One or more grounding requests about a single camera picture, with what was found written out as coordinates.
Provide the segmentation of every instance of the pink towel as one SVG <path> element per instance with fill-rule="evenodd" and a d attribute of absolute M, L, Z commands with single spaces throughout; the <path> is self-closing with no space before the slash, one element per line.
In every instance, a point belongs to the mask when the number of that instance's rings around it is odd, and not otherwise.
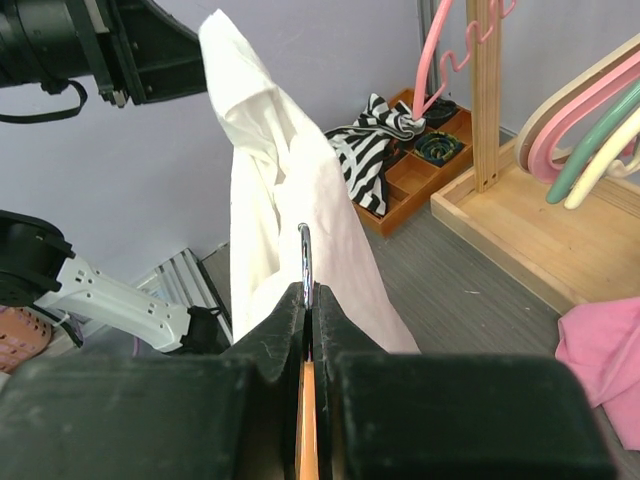
<path fill-rule="evenodd" d="M 640 297 L 579 305 L 560 319 L 556 358 L 602 405 L 627 450 L 640 450 Z"/>

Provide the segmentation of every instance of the pink basket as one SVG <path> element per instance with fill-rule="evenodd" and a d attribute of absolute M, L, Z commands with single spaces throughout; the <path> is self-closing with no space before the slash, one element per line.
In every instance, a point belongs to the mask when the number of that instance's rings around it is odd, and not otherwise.
<path fill-rule="evenodd" d="M 0 307 L 0 372 L 9 373 L 42 352 L 51 325 L 22 309 Z"/>

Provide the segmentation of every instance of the zebra print cloth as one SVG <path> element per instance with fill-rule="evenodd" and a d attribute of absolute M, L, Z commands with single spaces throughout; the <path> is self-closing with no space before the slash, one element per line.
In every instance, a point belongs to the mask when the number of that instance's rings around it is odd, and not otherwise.
<path fill-rule="evenodd" d="M 367 108 L 353 125 L 325 132 L 338 154 L 349 198 L 371 213 L 387 213 L 387 182 L 382 169 L 384 149 L 392 138 L 407 141 L 422 133 L 426 120 L 413 120 L 411 109 L 399 102 L 389 108 L 371 94 Z"/>

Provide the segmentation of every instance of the wall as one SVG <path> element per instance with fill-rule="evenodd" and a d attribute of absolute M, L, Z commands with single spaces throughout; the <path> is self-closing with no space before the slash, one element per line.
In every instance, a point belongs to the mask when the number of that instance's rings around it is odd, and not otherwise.
<path fill-rule="evenodd" d="M 413 84 L 420 51 L 416 2 L 160 0 L 197 29 L 222 8 L 273 78 L 318 125 L 352 122 L 371 92 Z M 229 238 L 231 146 L 206 94 L 118 110 L 91 98 L 80 117 L 0 124 L 0 207 L 47 219 L 76 251 L 132 281 L 191 247 L 203 257 Z M 37 86 L 0 90 L 0 110 L 71 106 Z"/>
<path fill-rule="evenodd" d="M 519 0 L 503 21 L 502 125 L 519 131 L 545 99 L 636 35 L 638 18 L 636 0 Z M 455 1 L 441 52 L 453 49 L 464 56 L 466 24 L 465 2 Z M 452 98 L 469 106 L 468 68 L 450 79 Z M 572 129 L 565 144 L 579 139 L 593 118 Z"/>

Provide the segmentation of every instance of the pink hanger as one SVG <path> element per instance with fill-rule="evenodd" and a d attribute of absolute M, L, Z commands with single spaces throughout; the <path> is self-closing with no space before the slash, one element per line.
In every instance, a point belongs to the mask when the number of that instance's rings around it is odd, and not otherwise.
<path fill-rule="evenodd" d="M 536 137 L 528 157 L 531 174 L 543 183 L 553 183 L 563 165 L 553 162 L 553 152 L 562 136 L 576 123 L 622 89 L 640 78 L 640 52 L 635 53 L 565 105 Z"/>
<path fill-rule="evenodd" d="M 422 50 L 422 55 L 420 56 L 420 63 L 418 64 L 418 73 L 416 74 L 416 88 L 413 94 L 413 118 L 414 120 L 422 117 L 424 112 L 426 112 L 433 102 L 435 102 L 440 95 L 446 90 L 448 84 L 448 73 L 447 73 L 447 59 L 450 60 L 451 68 L 454 72 L 459 72 L 462 70 L 465 65 L 469 62 L 471 58 L 471 47 L 473 42 L 473 31 L 475 30 L 476 42 L 482 44 L 487 38 L 493 33 L 495 25 L 497 23 L 497 4 L 500 2 L 500 18 L 504 18 L 511 13 L 511 11 L 516 6 L 516 0 L 511 0 L 511 6 L 508 10 L 504 9 L 504 0 L 491 0 L 489 5 L 489 13 L 491 17 L 491 25 L 487 29 L 484 35 L 481 35 L 480 25 L 477 21 L 471 22 L 467 26 L 466 31 L 466 44 L 467 44 L 467 56 L 464 57 L 462 62 L 458 64 L 456 59 L 456 54 L 453 53 L 452 50 L 448 50 L 442 55 L 440 58 L 440 74 L 442 75 L 442 85 L 436 93 L 434 93 L 427 103 L 424 103 L 426 89 L 427 89 L 427 75 L 429 73 L 429 66 L 431 65 L 431 58 L 433 57 L 434 52 L 436 51 L 436 45 L 438 44 L 438 39 L 440 38 L 440 34 L 442 33 L 442 27 L 444 27 L 444 22 L 449 15 L 449 10 L 451 9 L 451 5 L 453 4 L 453 0 L 442 0 L 436 14 L 433 18 L 433 22 L 431 24 L 431 28 L 429 29 L 429 34 L 427 35 L 427 40 L 424 45 L 424 49 Z"/>

